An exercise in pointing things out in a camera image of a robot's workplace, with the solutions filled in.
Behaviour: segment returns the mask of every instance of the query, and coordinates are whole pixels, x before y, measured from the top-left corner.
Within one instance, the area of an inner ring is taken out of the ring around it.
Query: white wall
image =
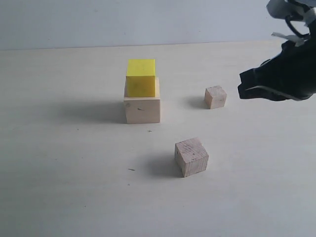
[[[0,0],[0,49],[271,39],[267,0]]]

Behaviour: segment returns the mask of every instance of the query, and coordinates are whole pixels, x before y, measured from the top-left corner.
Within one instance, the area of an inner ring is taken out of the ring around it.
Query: large wooden block
[[[155,97],[128,97],[125,85],[124,106],[127,123],[160,122],[159,78],[156,78],[155,84]]]
[[[175,160],[183,177],[187,177],[206,170],[208,153],[196,137],[176,143]]]
[[[209,87],[205,90],[204,101],[209,109],[224,107],[227,94],[219,85]]]
[[[130,59],[126,72],[128,97],[156,96],[155,59]]]

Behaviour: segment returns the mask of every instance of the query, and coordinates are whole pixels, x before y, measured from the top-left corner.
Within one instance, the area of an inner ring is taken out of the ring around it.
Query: yellow cube
[[[128,97],[156,96],[155,59],[129,59],[126,73]]]

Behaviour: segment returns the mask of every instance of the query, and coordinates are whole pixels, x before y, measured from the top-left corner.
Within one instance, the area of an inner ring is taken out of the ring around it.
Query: table surface
[[[315,236],[316,99],[237,92],[281,43],[1,51],[0,236]],[[129,58],[156,59],[159,124],[126,124]],[[226,105],[208,110],[215,85]],[[181,178],[193,137],[208,168]]]

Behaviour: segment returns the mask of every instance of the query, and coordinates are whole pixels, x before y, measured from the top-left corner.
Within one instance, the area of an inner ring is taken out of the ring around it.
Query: wooden cube
[[[159,78],[156,78],[155,84],[155,97],[128,97],[125,84],[124,106],[127,123],[160,122]]]
[[[204,101],[209,109],[224,107],[227,94],[219,85],[205,90]]]
[[[128,97],[156,96],[155,59],[130,59],[126,72]]]
[[[175,160],[183,177],[187,177],[206,170],[208,153],[196,137],[176,143]]]

